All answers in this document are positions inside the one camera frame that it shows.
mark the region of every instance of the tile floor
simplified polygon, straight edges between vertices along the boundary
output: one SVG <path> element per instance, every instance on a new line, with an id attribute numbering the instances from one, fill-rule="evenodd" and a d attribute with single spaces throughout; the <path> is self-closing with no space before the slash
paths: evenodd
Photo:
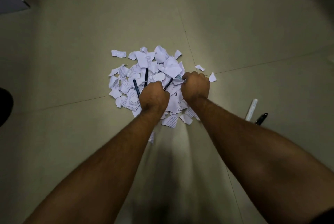
<path id="1" fill-rule="evenodd" d="M 179 49 L 215 72 L 210 99 L 289 137 L 334 170 L 332 0 L 27 0 L 0 16 L 0 222 L 21 223 L 74 167 L 132 120 L 108 73 L 133 51 Z M 157 125 L 117 223 L 265 223 L 197 121 Z"/>

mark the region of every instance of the white marker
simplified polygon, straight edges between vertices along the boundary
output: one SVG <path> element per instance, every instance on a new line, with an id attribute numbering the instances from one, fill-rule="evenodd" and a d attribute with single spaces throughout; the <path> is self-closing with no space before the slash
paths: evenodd
<path id="1" fill-rule="evenodd" d="M 251 120 L 252 116 L 253 116 L 253 112 L 255 110 L 257 104 L 257 99 L 254 99 L 250 105 L 250 108 L 248 110 L 247 116 L 246 116 L 246 121 Z"/>

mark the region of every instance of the pile of torn paper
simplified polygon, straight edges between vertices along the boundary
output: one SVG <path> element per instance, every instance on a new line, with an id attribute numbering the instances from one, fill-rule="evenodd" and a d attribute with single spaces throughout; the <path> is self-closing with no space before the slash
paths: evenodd
<path id="1" fill-rule="evenodd" d="M 126 58 L 127 56 L 125 51 L 112 50 L 111 53 L 112 56 L 119 58 Z M 183 83 L 183 80 L 180 78 L 185 73 L 185 70 L 182 62 L 177 61 L 177 58 L 181 55 L 182 53 L 177 50 L 174 56 L 169 56 L 167 51 L 161 46 L 157 46 L 153 52 L 148 52 L 145 47 L 140 48 L 139 51 L 131 52 L 128 58 L 137 60 L 138 63 L 131 68 L 127 68 L 123 64 L 120 67 L 113 69 L 109 74 L 109 88 L 111 89 L 109 95 L 115 98 L 116 106 L 118 108 L 123 106 L 132 110 L 134 117 L 140 114 L 142 109 L 140 107 L 133 80 L 136 80 L 139 91 L 141 92 L 144 88 L 145 71 L 146 68 L 148 68 L 147 84 L 159 80 L 162 82 L 162 86 L 165 86 L 169 80 L 173 78 L 172 83 L 166 89 L 166 91 L 170 93 L 170 99 L 166 111 L 161 117 L 162 124 L 175 128 L 178 118 L 188 125 L 192 123 L 192 117 L 199 120 L 198 116 L 188 106 L 182 96 L 181 84 Z M 200 65 L 195 67 L 202 71 L 205 70 Z M 210 81 L 216 81 L 216 77 L 213 73 L 210 76 Z M 154 132 L 152 133 L 149 142 L 152 143 L 153 140 Z"/>

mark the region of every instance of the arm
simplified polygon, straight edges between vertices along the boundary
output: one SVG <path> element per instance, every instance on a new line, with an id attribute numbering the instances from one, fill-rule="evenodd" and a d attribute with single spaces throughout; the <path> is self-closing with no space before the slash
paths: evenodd
<path id="1" fill-rule="evenodd" d="M 204 74 L 186 73 L 182 94 L 217 151 L 269 223 L 309 223 L 334 206 L 334 174 L 281 135 L 207 99 Z"/>
<path id="2" fill-rule="evenodd" d="M 140 115 L 58 184 L 25 224 L 115 221 L 169 93 L 161 82 L 154 82 L 139 99 Z"/>

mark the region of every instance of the fist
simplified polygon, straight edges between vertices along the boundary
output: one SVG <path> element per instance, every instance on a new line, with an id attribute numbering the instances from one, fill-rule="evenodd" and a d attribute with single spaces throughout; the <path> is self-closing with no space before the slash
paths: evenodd
<path id="1" fill-rule="evenodd" d="M 149 83 L 139 96 L 143 111 L 154 110 L 163 114 L 169 102 L 169 92 L 164 91 L 160 81 Z"/>
<path id="2" fill-rule="evenodd" d="M 208 98 L 210 81 L 204 74 L 186 72 L 182 76 L 182 79 L 184 79 L 185 82 L 181 85 L 181 91 L 187 103 L 191 104 L 198 98 Z"/>

